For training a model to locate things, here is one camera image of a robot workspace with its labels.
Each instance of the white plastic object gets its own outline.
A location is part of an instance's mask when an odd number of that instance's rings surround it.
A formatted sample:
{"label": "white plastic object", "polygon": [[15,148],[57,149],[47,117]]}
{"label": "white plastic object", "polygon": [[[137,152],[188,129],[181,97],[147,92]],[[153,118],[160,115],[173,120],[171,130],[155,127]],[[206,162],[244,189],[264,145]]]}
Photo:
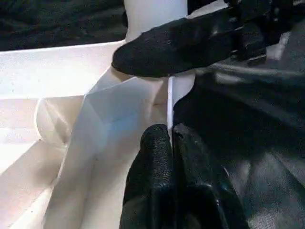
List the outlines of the white plastic object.
{"label": "white plastic object", "polygon": [[[51,182],[65,155],[56,146],[69,139],[80,101],[69,111],[61,105],[83,97],[98,80],[99,88],[107,88],[128,79],[109,68],[123,43],[0,52],[0,228],[41,229]],[[63,116],[65,125],[35,118],[35,110],[50,114],[42,109],[46,101],[55,105],[52,117]],[[55,141],[46,134],[52,130],[64,130],[64,138]]]}
{"label": "white plastic object", "polygon": [[128,17],[126,41],[142,32],[187,15],[187,0],[124,0]]}
{"label": "white plastic object", "polygon": [[36,129],[43,141],[65,147],[80,112],[84,96],[40,99],[36,112]]}

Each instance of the white cylindrical object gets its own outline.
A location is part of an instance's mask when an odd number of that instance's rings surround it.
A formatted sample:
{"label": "white cylindrical object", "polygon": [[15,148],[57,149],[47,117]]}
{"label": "white cylindrical object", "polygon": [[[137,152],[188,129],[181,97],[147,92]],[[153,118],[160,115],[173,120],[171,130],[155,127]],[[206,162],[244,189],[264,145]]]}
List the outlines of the white cylindrical object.
{"label": "white cylindrical object", "polygon": [[153,27],[187,15],[187,0],[124,0],[128,17],[126,41]]}

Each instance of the black cloth background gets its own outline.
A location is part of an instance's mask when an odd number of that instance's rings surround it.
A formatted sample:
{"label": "black cloth background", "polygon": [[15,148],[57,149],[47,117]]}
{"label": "black cloth background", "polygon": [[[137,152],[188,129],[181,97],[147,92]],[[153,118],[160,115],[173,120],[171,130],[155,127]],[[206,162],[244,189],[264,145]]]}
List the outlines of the black cloth background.
{"label": "black cloth background", "polygon": [[124,39],[123,0],[0,1],[0,51]]}
{"label": "black cloth background", "polygon": [[[175,124],[196,130],[226,168],[250,228],[305,228],[304,129],[209,89],[208,84],[203,76],[196,78],[191,92],[174,107]],[[251,86],[264,95],[261,85],[239,87]],[[283,95],[280,89],[272,93]]]}

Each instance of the black fabric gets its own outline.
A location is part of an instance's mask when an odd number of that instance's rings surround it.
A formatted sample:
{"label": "black fabric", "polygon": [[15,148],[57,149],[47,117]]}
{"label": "black fabric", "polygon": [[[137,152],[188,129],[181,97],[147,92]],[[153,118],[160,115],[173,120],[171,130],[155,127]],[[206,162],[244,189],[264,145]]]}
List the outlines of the black fabric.
{"label": "black fabric", "polygon": [[226,168],[250,228],[305,228],[304,132],[201,80],[175,105],[175,124],[197,131]]}
{"label": "black fabric", "polygon": [[143,134],[128,173],[121,229],[248,229],[228,179],[200,137],[174,130],[174,153],[165,125]]}
{"label": "black fabric", "polygon": [[0,51],[123,40],[123,0],[3,0]]}
{"label": "black fabric", "polygon": [[192,129],[173,131],[175,163],[182,194],[179,207],[204,229],[248,229],[244,212],[227,173]]}

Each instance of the white surface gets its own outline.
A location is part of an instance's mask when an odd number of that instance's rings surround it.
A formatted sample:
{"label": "white surface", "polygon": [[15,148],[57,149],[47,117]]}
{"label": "white surface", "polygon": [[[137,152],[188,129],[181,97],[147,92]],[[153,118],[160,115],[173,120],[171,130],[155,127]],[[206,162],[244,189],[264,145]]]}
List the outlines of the white surface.
{"label": "white surface", "polygon": [[11,226],[56,178],[63,153],[38,141],[0,175],[0,228]]}
{"label": "white surface", "polygon": [[84,95],[123,43],[0,52],[0,98]]}
{"label": "white surface", "polygon": [[[166,122],[166,97],[163,103],[159,97],[164,94],[160,90],[166,90],[163,84],[132,78],[85,97],[46,212],[45,229],[76,229],[81,224],[87,229],[117,228],[124,180],[140,135],[153,123]],[[107,198],[110,193],[114,198]],[[105,220],[110,212],[113,220]]]}
{"label": "white surface", "polygon": [[[22,214],[13,228],[36,228],[49,202],[46,196],[36,198],[44,189],[51,195],[50,183],[63,158],[53,145],[65,145],[82,96],[101,76],[100,88],[128,79],[109,69],[123,43],[0,52],[0,228]],[[27,213],[29,207],[35,216]]]}
{"label": "white surface", "polygon": [[42,229],[43,216],[54,188],[53,183],[39,195],[10,229]]}
{"label": "white surface", "polygon": [[80,95],[39,100],[35,124],[43,141],[57,147],[66,146],[83,98],[84,96]]}

